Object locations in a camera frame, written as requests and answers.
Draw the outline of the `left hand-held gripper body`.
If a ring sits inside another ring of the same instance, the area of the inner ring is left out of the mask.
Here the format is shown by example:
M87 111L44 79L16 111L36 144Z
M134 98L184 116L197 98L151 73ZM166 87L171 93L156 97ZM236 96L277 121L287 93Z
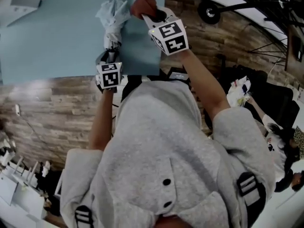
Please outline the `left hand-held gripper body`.
M113 90L117 92L117 87L123 79L123 64L120 60L118 50L106 50L96 59L95 83L97 88Z

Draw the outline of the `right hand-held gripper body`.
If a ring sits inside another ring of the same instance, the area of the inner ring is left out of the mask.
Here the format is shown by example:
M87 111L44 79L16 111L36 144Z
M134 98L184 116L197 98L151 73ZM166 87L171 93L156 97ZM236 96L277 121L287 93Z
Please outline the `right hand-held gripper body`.
M149 16L157 26L148 34L156 46L170 56L189 49L188 39L182 20L171 9L158 6L156 17Z

